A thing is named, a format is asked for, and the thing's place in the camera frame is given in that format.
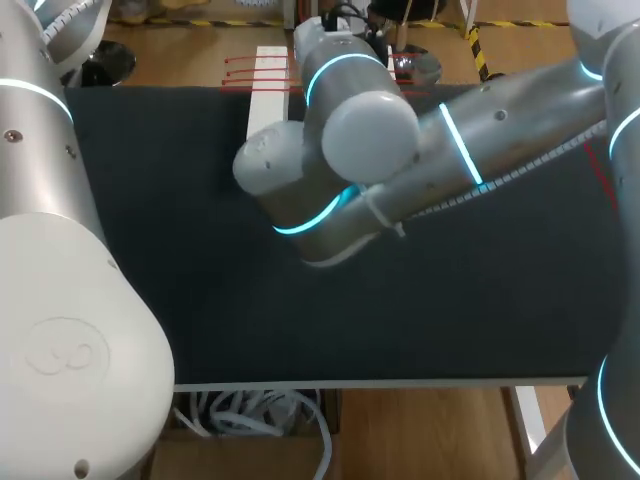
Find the cyan light strip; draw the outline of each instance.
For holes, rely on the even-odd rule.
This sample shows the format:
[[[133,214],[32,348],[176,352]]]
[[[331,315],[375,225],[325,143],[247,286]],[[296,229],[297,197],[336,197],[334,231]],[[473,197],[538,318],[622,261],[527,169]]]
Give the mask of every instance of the cyan light strip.
[[[587,69],[587,67],[584,66],[584,63],[581,63],[580,65],[582,65],[582,70],[587,74],[587,77],[593,78],[594,80],[602,81],[602,75],[593,73],[591,70]]]
[[[318,225],[322,220],[327,218],[329,216],[329,214],[331,212],[333,212],[333,210],[335,210],[335,208],[338,206],[338,203],[340,202],[340,197],[342,197],[342,193],[340,195],[338,195],[336,198],[334,198],[331,201],[331,203],[329,205],[327,205],[327,207],[322,212],[320,212],[318,215],[313,217],[311,220],[309,220],[306,223],[303,223],[302,225],[300,225],[298,227],[293,227],[293,228],[273,227],[273,229],[276,232],[281,233],[283,235],[295,235],[296,233],[306,232],[310,228],[313,228],[316,225]]]
[[[327,70],[327,68],[329,68],[331,65],[341,62],[342,60],[347,60],[349,58],[366,58],[369,60],[373,60],[374,62],[378,62],[380,63],[380,65],[382,65],[379,59],[372,57],[371,55],[366,55],[364,53],[345,53],[344,55],[339,55],[337,57],[332,58],[327,63],[325,63],[322,67],[320,67],[311,78],[311,81],[309,82],[309,88],[307,89],[307,95],[305,97],[307,100],[307,106],[309,106],[309,101],[311,99],[311,92],[313,91],[313,87],[315,86],[316,82],[320,78],[320,75],[322,75]]]
[[[600,415],[602,416],[604,427],[607,429],[607,433],[609,434],[609,437],[611,438],[611,441],[615,445],[616,449],[618,450],[618,452],[620,452],[620,455],[622,455],[622,458],[624,458],[624,460],[629,464],[629,466],[638,475],[640,475],[640,467],[636,462],[633,461],[631,456],[627,453],[627,451],[622,446],[622,443],[620,443],[620,440],[618,440],[616,433],[613,431],[613,427],[609,423],[607,412],[604,409],[604,402],[602,401],[602,373],[604,372],[604,365],[606,362],[607,362],[607,359],[605,358],[604,361],[602,362],[602,366],[600,367],[600,373],[598,374],[598,408],[600,409]]]
[[[29,90],[31,92],[35,92],[37,94],[43,95],[48,99],[56,102],[73,122],[73,118],[71,117],[71,112],[69,111],[67,106],[64,104],[64,102],[60,100],[58,97],[56,97],[53,93],[45,90],[44,88],[38,87],[37,85],[34,85],[29,82],[24,82],[22,80],[15,80],[13,78],[0,78],[0,87],[22,88],[24,90]]]
[[[640,116],[640,108],[638,108],[635,112],[629,115],[625,120],[616,128],[616,131],[613,132],[611,136],[611,144],[609,145],[609,158],[613,159],[613,146],[616,144],[616,140],[622,133],[622,131],[629,126],[631,122],[633,122],[636,118]]]
[[[449,109],[444,103],[440,104],[440,111],[442,111],[442,115],[444,116],[444,121],[447,122],[447,126],[451,131],[451,135],[453,135],[453,139],[455,140],[456,145],[458,145],[458,149],[462,154],[464,163],[467,164],[467,168],[469,169],[469,172],[471,172],[471,176],[473,177],[473,180],[476,182],[476,184],[482,185],[484,181],[480,176],[480,172],[478,172],[478,169],[476,168],[476,164],[473,163],[473,160],[471,160],[471,155],[469,155],[469,150],[467,150],[467,147],[464,144],[462,137],[460,136],[460,132],[458,131],[458,128],[456,127],[455,123],[453,123],[453,119],[449,114]]]

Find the white table leg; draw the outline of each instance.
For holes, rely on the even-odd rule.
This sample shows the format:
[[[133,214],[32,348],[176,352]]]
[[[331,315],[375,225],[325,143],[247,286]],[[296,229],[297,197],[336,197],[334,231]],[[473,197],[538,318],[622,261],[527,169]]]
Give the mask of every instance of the white table leg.
[[[471,0],[471,7],[469,8],[469,15],[467,15],[465,23],[464,38],[469,38],[469,32],[473,28],[473,24],[476,21],[476,11],[478,10],[478,0]]]
[[[566,414],[553,427],[536,452],[527,459],[526,480],[554,480],[567,464],[565,448]]]

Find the robotic arm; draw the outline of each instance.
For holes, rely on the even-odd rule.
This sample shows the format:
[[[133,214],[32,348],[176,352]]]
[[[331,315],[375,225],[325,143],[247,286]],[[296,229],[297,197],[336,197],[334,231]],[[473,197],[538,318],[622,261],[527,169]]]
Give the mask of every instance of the robotic arm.
[[[98,45],[109,5],[0,1],[0,478],[118,478],[170,407],[168,342],[109,254],[57,80]],[[420,119],[366,43],[309,20],[295,33],[305,121],[250,138],[239,184],[306,262],[330,266],[385,228],[401,232],[601,133],[606,114],[635,292],[640,4],[569,0],[569,13],[578,59],[479,86]],[[562,426],[581,479],[640,475],[639,310],[632,298]]]
[[[576,477],[637,479],[640,3],[569,0],[568,9],[578,58],[478,86],[420,119],[365,42],[310,19],[295,32],[304,122],[249,138],[234,173],[302,259],[327,267],[385,228],[401,232],[413,216],[491,192],[608,129],[631,265],[628,318],[560,428]]]
[[[152,448],[173,395],[169,344],[109,253],[58,80],[98,45],[110,1],[73,3],[0,1],[7,480],[121,477]],[[56,21],[67,26],[43,35]]]

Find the red wire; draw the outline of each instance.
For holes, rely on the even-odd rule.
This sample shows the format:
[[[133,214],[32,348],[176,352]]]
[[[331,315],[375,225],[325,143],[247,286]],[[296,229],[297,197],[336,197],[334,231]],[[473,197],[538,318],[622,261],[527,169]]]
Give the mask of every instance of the red wire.
[[[233,60],[251,60],[254,58],[290,58],[289,55],[249,55],[246,57],[227,57],[224,59],[224,63],[229,63]]]
[[[229,70],[227,77],[235,73],[251,73],[251,72],[286,72],[288,68],[245,68],[244,70]]]
[[[243,83],[243,82],[299,82],[297,78],[233,78],[230,80],[223,80],[222,84],[227,83]]]
[[[613,191],[613,187],[609,183],[609,180],[607,179],[606,175],[602,173],[602,170],[600,170],[600,163],[596,158],[596,154],[593,153],[593,150],[591,149],[591,144],[585,143],[584,149],[587,152],[587,155],[589,155],[589,158],[591,160],[589,163],[591,164],[591,168],[593,168],[593,171],[596,174],[596,177],[598,177],[598,180],[600,180],[600,183],[602,184],[602,189],[604,190],[605,195],[607,195],[609,197],[609,200],[611,200],[611,205],[613,209],[617,210],[618,201],[616,199],[616,194]]]
[[[302,93],[301,88],[253,88],[253,87],[220,87],[225,92],[293,92]]]

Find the dark fabric mat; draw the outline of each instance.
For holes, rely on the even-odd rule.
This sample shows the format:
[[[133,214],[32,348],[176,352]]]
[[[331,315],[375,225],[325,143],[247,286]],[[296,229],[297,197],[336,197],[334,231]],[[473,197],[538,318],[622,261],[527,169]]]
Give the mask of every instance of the dark fabric mat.
[[[461,88],[408,98],[425,112]],[[615,338],[621,233],[582,148],[314,270],[234,182],[248,94],[68,99],[110,248],[164,327],[178,384],[586,375]],[[291,118],[303,109],[291,100]]]

